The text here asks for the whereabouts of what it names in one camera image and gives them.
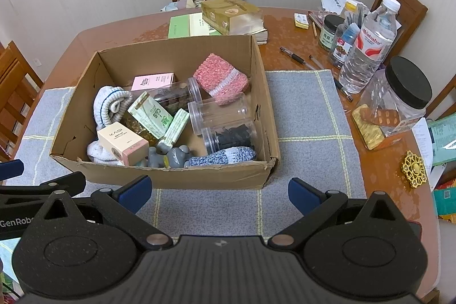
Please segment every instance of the plastic water bottle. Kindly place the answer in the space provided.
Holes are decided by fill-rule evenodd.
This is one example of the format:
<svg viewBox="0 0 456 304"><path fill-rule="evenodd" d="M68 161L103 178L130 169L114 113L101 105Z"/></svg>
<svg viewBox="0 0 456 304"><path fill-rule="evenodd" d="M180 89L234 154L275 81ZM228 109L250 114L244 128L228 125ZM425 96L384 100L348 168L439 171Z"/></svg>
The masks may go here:
<svg viewBox="0 0 456 304"><path fill-rule="evenodd" d="M361 92L385 60L396 38L399 8L397 0L382 0L380 7L364 19L339 75L340 83L350 93Z"/></svg>

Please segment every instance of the gray toy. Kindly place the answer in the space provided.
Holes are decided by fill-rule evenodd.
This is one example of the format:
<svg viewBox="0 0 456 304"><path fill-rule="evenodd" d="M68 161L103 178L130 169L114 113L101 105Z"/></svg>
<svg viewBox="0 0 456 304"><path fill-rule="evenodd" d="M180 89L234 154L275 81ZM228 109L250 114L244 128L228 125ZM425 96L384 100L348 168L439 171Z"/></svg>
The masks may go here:
<svg viewBox="0 0 456 304"><path fill-rule="evenodd" d="M185 162L192 157L190 149L186 145L174 147L166 155L157 154L155 147L149 147L149 168L166 168L166 163L171 169L183 168Z"/></svg>

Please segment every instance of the gold decorative brooch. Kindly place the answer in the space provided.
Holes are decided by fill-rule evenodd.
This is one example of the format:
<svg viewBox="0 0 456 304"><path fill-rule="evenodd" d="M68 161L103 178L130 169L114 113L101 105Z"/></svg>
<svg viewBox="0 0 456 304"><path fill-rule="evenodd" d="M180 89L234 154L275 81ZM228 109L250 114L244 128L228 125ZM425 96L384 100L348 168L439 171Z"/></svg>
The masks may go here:
<svg viewBox="0 0 456 304"><path fill-rule="evenodd" d="M410 182L410 186L413 188L417 188L427 181L423 159L410 150L407 151L407 155L402 163L402 173L405 174L405 177Z"/></svg>

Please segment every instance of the pink sponge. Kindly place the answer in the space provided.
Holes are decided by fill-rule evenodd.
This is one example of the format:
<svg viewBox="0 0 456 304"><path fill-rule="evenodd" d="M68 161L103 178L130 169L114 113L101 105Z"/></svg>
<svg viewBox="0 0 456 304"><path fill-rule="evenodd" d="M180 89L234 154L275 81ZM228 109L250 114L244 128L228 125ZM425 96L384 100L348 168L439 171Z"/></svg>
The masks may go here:
<svg viewBox="0 0 456 304"><path fill-rule="evenodd" d="M242 92L249 85L245 74L214 53L204 60L193 77L212 97L234 95Z"/></svg>

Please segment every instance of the black plastic lid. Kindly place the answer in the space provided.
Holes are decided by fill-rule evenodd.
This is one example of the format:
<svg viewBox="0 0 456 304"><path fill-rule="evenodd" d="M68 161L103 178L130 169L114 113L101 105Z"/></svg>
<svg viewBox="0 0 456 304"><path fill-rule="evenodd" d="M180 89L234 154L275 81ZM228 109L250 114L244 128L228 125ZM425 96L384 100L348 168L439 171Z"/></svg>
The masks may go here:
<svg viewBox="0 0 456 304"><path fill-rule="evenodd" d="M329 31L336 32L337 27L343 23L343 18L337 15L326 15L323 22Z"/></svg>
<svg viewBox="0 0 456 304"><path fill-rule="evenodd" d="M404 57L392 57L386 66L385 75L398 97L413 108L425 108L432 98L432 88L423 71Z"/></svg>

